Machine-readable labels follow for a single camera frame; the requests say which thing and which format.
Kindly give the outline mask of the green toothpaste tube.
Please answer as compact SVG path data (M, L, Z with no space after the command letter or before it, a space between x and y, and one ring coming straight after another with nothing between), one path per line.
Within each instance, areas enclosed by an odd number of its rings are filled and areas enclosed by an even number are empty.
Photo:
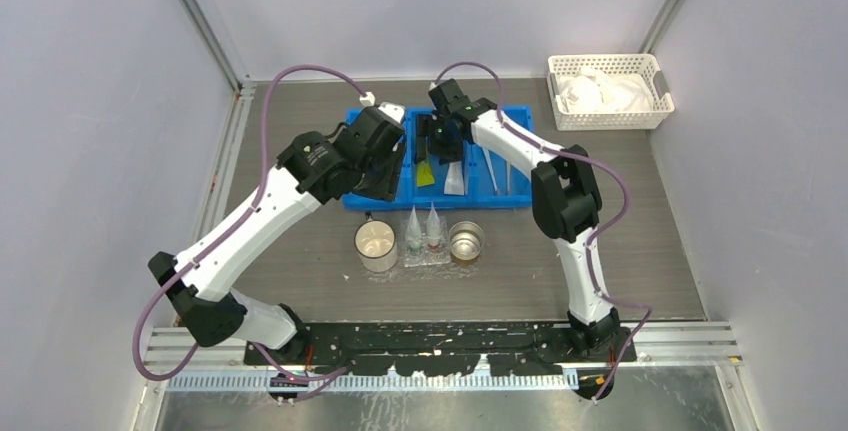
M423 188L432 186L436 182L431 164L428 159L424 159L416 164L416 186Z

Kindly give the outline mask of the blue three-compartment bin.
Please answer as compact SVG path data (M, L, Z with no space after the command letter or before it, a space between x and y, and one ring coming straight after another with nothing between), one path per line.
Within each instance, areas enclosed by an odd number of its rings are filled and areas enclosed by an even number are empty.
M431 111L427 108L410 108L404 122L407 151L400 172L397 195L394 201L385 202L354 194L342 197L342 204L349 210L391 211L417 207L426 209L435 204L438 210L446 209L511 209L528 208L532 204L530 173L534 167L532 155L539 151L521 140L515 133L503 128L495 111L484 113L474 126L474 144L465 144L464 176L467 193L464 196L448 196L443 192L448 165L429 157L435 184L423 188L416 186L416 164L414 163L415 118L418 114ZM500 188L495 196L490 181L482 148L489 149ZM505 164L512 166L512 194L504 193Z

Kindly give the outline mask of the white toothpaste tube teal cap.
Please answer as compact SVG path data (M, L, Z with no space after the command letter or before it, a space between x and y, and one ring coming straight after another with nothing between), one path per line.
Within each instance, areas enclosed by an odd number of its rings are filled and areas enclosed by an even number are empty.
M405 245L410 254L419 254L422 250L424 233L418 219L416 208L410 210L409 220L405 230Z

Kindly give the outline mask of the white-inside mug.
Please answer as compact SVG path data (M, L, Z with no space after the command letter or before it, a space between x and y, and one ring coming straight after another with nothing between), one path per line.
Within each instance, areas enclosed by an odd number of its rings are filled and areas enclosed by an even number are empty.
M365 213L364 222L354 233L354 247L363 266L373 273L386 273L398 260L397 235L385 221Z

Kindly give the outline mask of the clear acrylic toothbrush holder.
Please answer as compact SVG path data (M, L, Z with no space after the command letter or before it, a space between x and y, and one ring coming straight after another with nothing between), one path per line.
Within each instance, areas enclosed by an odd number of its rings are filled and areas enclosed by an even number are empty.
M440 245L437 249L431 249L427 244L426 235L423 235L422 245L417 253L410 251L406 245L406 231L408 220L402 220L400 225L400 251L398 263L405 268L421 266L439 266L451 262L450 248L448 245L447 220L440 217Z

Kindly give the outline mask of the steel cup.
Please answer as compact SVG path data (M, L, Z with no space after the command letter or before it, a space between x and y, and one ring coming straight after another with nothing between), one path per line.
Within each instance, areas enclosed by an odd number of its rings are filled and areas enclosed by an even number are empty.
M471 221L461 221L449 230L449 251L454 262L471 264L483 251L485 235L482 228Z

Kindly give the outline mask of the white plastic basket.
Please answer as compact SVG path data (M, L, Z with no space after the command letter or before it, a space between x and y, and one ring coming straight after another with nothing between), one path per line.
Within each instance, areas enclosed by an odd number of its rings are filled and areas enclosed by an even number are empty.
M553 55L547 68L560 131L653 130L675 111L652 54Z

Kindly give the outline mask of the white toothpaste tube red cap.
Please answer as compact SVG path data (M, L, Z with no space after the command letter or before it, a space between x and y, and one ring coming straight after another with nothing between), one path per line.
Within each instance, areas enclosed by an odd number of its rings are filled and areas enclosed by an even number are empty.
M442 242L441 219L435 209L434 203L431 203L430 206L425 223L425 232L428 247L431 249L438 249Z

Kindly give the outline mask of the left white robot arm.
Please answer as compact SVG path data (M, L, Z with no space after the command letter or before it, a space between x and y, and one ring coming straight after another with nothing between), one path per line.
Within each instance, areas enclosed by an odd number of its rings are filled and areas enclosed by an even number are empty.
M334 138L310 131L296 136L256 189L199 242L176 254L158 252L148 263L183 325L201 347L229 338L258 342L284 365L307 349L301 323L283 305L234 290L246 268L288 228L330 200L354 193L391 201L406 151L400 105L363 108Z

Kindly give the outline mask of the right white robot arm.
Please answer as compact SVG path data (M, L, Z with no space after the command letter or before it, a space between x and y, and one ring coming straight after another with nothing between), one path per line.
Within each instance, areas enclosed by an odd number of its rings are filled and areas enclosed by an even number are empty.
M567 283L567 340L580 359L598 360L610 349L620 318L592 240L602 198L587 153L542 139L489 99L471 100L453 79L431 83L428 96L442 138L492 151L529 180L532 216L556 246Z

